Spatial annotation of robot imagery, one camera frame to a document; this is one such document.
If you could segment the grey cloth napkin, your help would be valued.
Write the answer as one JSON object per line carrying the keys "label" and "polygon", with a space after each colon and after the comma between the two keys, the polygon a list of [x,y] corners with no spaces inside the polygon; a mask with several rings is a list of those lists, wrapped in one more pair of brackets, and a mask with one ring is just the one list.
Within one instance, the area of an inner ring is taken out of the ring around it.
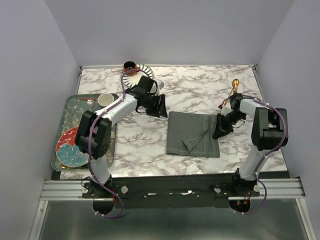
{"label": "grey cloth napkin", "polygon": [[198,158],[219,158],[219,142],[213,139],[215,114],[171,111],[168,115],[166,153]]}

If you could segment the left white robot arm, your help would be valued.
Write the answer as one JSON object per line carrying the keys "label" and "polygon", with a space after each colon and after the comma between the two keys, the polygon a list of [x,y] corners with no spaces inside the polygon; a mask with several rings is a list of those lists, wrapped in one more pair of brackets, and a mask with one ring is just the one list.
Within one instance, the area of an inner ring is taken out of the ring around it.
{"label": "left white robot arm", "polygon": [[123,117],[143,107],[145,114],[167,118],[166,98],[160,94],[158,83],[145,75],[138,84],[125,89],[116,101],[96,112],[85,111],[75,137],[75,145],[88,156],[90,178],[95,182],[93,191],[101,198],[111,191],[108,180],[111,174],[103,160],[111,144],[112,128]]}

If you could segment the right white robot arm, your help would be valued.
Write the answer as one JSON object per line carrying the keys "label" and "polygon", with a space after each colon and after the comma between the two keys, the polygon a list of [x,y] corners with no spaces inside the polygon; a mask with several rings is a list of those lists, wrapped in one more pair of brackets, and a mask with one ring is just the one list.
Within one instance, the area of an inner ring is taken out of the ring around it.
{"label": "right white robot arm", "polygon": [[241,196],[248,190],[247,182],[257,182],[268,156],[288,143],[288,115],[284,108],[275,108],[255,97],[244,96],[241,93],[232,94],[228,100],[231,111],[217,115],[212,136],[214,140],[232,133],[233,125],[240,120],[246,120],[247,116],[253,118],[251,129],[253,148],[245,162],[236,170],[230,183],[230,191],[236,196]]}

